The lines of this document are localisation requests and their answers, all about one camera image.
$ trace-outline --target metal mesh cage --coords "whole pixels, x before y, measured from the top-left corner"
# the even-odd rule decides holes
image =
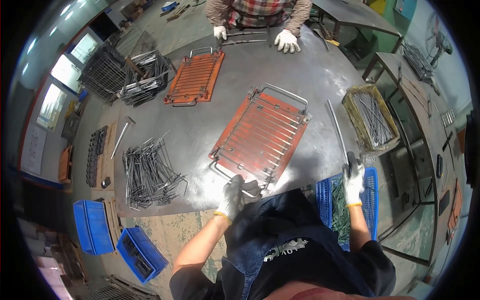
[[[156,293],[116,276],[109,276],[87,284],[75,284],[68,288],[68,291],[73,298],[78,300],[160,299]]]
[[[127,75],[125,58],[156,49],[156,41],[137,24],[110,36],[85,63],[81,84],[111,105],[124,87]]]

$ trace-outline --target white work glove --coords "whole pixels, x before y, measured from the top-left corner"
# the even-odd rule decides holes
[[[275,39],[274,45],[278,45],[278,51],[282,51],[283,53],[295,53],[300,52],[300,47],[297,43],[297,38],[287,29],[282,30]]]
[[[225,26],[213,26],[213,35],[220,39],[222,37],[224,40],[227,39],[227,29]]]
[[[348,165],[343,165],[343,194],[345,206],[361,205],[360,193],[363,192],[363,176],[365,166],[355,158],[353,152],[347,152]]]
[[[249,197],[242,190],[254,197]],[[261,198],[258,182],[254,180],[245,183],[241,175],[234,176],[231,183],[227,183],[223,187],[223,194],[224,197],[214,214],[225,217],[230,224],[232,224],[233,219],[235,219],[245,204],[256,202]]]

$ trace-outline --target blue plastic basket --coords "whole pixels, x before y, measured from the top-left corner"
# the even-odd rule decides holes
[[[328,228],[332,228],[332,182],[340,180],[341,177],[342,173],[318,181],[316,184],[320,219]],[[368,231],[372,236],[372,240],[376,240],[378,226],[378,178],[375,168],[365,169],[364,187],[365,191],[360,194],[363,215],[365,216],[365,221],[367,221]],[[348,242],[339,245],[343,250],[350,251]]]
[[[85,253],[99,255],[114,251],[103,202],[79,200],[73,204],[73,214]]]
[[[130,237],[133,244],[138,249],[138,252],[144,257],[150,267],[152,267],[153,271],[148,277],[145,278],[144,275],[142,275],[134,266],[136,257],[129,255],[123,244],[126,237]],[[145,284],[148,280],[160,274],[168,264],[168,261],[163,257],[160,251],[158,251],[141,227],[124,228],[120,235],[119,242],[117,243],[117,250],[142,284]]]

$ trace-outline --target stack of wire racks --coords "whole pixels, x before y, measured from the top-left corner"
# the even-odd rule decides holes
[[[140,54],[131,59],[144,73],[145,78],[129,67],[120,95],[126,105],[132,105],[135,108],[154,99],[167,87],[168,72],[171,71],[171,67],[168,59],[160,55],[158,50]]]
[[[377,100],[370,93],[360,92],[352,94],[353,101],[360,111],[365,126],[372,137],[375,147],[386,144],[393,139],[387,121],[378,106]]]
[[[111,105],[125,86],[125,58],[155,50],[156,41],[137,24],[111,35],[85,62],[79,81],[105,104]]]
[[[416,46],[406,43],[403,47],[403,57],[414,71],[418,80],[427,83],[432,81],[432,66]]]

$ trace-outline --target orange metal plate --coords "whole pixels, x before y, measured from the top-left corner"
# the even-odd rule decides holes
[[[163,102],[165,104],[210,102],[224,57],[225,53],[222,50],[192,58],[185,56]]]
[[[305,117],[272,96],[248,94],[209,157],[261,188],[275,185],[307,128]]]

